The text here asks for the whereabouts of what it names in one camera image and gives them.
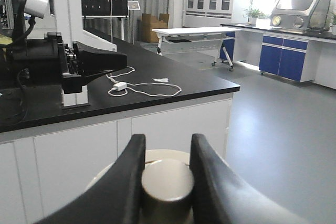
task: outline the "potted plant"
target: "potted plant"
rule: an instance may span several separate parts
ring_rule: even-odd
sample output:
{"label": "potted plant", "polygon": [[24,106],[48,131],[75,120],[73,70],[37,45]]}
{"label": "potted plant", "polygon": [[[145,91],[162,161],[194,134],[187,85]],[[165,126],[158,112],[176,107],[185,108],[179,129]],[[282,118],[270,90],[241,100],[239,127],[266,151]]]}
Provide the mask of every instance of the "potted plant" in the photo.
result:
{"label": "potted plant", "polygon": [[336,35],[336,12],[331,13],[331,34]]}
{"label": "potted plant", "polygon": [[249,9],[244,9],[245,17],[248,17],[248,21],[251,25],[257,24],[258,18],[264,18],[266,15],[259,9],[250,6]]}

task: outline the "white table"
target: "white table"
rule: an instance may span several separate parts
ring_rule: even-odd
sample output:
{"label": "white table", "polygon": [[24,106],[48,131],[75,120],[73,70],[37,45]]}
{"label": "white table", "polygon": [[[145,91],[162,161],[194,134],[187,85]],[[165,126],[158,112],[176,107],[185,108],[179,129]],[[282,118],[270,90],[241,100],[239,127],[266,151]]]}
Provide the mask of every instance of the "white table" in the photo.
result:
{"label": "white table", "polygon": [[194,28],[153,29],[152,31],[156,32],[157,37],[159,38],[158,53],[157,53],[159,55],[162,55],[161,53],[162,42],[164,42],[164,39],[167,39],[167,37],[175,39],[186,38],[190,42],[200,42],[200,41],[218,42],[217,43],[218,54],[216,54],[212,66],[214,66],[217,63],[217,60],[219,59],[220,55],[220,50],[223,49],[226,59],[230,65],[229,70],[232,71],[233,64],[227,53],[227,50],[225,49],[225,47],[222,47],[222,41],[223,39],[226,38],[227,32],[233,32],[239,30],[240,29],[231,27],[194,27]]}

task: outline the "laboratory bench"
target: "laboratory bench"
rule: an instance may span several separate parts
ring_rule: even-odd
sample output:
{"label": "laboratory bench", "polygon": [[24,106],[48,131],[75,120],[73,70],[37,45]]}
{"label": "laboratory bench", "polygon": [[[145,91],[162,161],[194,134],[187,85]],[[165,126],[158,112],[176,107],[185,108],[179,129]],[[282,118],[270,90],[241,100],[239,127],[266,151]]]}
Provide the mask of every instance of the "laboratory bench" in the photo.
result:
{"label": "laboratory bench", "polygon": [[[168,98],[132,91],[111,97],[112,83],[104,76],[88,84],[89,106],[63,110],[60,86],[27,88],[25,119],[0,126],[1,223],[33,223],[79,196],[135,133],[146,135],[147,150],[185,152],[190,151],[192,133],[203,133],[225,157],[233,94],[240,86],[125,41],[113,42],[136,70],[116,80],[168,78],[182,92]],[[165,86],[141,90],[176,92]],[[10,90],[0,93],[1,106],[6,106]]]}
{"label": "laboratory bench", "polygon": [[222,24],[238,28],[234,61],[259,66],[298,82],[311,81],[336,89],[336,35],[329,31],[298,31],[265,24]]}

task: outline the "cylindrical metal object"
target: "cylindrical metal object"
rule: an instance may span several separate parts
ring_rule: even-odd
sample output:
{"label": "cylindrical metal object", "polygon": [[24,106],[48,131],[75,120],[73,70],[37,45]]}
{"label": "cylindrical metal object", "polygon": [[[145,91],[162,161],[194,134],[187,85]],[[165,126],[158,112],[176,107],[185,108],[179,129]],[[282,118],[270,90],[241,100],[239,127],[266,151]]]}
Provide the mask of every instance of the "cylindrical metal object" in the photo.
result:
{"label": "cylindrical metal object", "polygon": [[142,174],[142,214],[148,224],[184,223],[191,209],[194,177],[175,159],[149,164]]}

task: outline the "charger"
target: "charger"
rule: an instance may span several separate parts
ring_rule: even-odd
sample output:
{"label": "charger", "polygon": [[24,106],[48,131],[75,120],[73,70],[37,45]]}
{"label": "charger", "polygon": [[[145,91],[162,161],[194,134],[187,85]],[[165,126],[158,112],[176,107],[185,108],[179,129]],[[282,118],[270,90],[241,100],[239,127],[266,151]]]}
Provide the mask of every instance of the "charger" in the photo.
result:
{"label": "charger", "polygon": [[126,88],[127,88],[127,83],[121,81],[121,82],[118,82],[118,83],[114,84],[112,90],[114,90],[114,91],[122,91],[122,90],[124,90]]}

